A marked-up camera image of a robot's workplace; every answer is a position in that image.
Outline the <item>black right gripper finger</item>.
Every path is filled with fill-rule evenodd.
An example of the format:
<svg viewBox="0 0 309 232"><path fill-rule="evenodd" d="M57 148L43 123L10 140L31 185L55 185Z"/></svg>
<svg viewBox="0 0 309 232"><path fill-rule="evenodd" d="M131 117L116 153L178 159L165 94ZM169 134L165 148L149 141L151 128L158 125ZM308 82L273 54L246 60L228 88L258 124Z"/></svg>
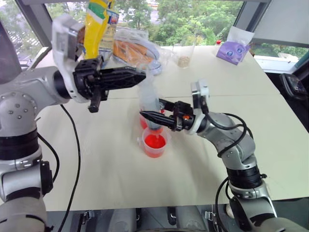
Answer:
<svg viewBox="0 0 309 232"><path fill-rule="evenodd" d="M175 103L167 101L162 98L159 98L159 104L160 104L161 110L173 111L175 108Z"/></svg>
<svg viewBox="0 0 309 232"><path fill-rule="evenodd" d="M146 119L146 123L150 128L158 128L159 126L172 126L172 118L156 111L140 111L140 115Z"/></svg>

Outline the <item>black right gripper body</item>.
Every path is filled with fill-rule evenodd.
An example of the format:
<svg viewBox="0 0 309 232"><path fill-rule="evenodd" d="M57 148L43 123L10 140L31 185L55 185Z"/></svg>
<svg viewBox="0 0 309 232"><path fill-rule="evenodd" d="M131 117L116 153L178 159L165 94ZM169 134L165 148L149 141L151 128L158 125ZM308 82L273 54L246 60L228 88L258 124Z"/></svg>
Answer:
<svg viewBox="0 0 309 232"><path fill-rule="evenodd" d="M173 123L169 128L172 131L182 131L191 129L195 115L193 113L193 108L190 104L177 101L173 107L173 114L170 116L173 120Z"/></svg>

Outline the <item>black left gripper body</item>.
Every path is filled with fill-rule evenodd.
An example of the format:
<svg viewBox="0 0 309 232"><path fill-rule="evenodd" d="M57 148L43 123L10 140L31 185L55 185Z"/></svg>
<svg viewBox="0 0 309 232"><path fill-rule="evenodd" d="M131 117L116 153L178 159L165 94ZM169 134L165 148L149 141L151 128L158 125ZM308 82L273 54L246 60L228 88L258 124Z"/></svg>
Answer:
<svg viewBox="0 0 309 232"><path fill-rule="evenodd" d="M106 101L109 91L104 88L101 66L103 57L81 60L73 72L74 82L78 93L90 100L88 110L97 113L101 101Z"/></svg>

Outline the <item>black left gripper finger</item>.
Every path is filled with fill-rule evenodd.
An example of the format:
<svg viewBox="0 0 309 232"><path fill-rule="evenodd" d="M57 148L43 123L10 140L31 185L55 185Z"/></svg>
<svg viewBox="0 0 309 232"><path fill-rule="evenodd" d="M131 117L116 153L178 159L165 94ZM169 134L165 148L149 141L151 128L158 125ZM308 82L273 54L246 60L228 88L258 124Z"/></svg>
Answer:
<svg viewBox="0 0 309 232"><path fill-rule="evenodd" d="M102 75L104 78L108 79L119 79L125 77L138 77L144 79L146 77L146 73L143 70L136 69L133 67L117 67L117 68L103 69Z"/></svg>
<svg viewBox="0 0 309 232"><path fill-rule="evenodd" d="M131 88L142 82L145 77L112 78L105 81L105 90Z"/></svg>

